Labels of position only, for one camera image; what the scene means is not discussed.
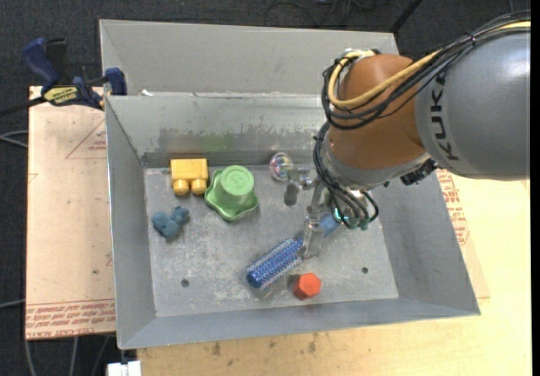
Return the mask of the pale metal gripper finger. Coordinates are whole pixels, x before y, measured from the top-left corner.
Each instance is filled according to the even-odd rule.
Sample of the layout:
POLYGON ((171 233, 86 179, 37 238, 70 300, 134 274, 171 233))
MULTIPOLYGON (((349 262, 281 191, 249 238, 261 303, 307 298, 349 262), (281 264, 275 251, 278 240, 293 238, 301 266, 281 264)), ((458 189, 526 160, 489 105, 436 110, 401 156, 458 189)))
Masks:
POLYGON ((321 253, 325 230, 318 218, 306 217, 303 228, 302 257, 310 259, 321 253))
POLYGON ((311 170, 307 167, 292 168, 287 171, 287 184, 283 196, 286 206, 294 206, 297 203, 300 191, 309 190, 313 187, 311 170))

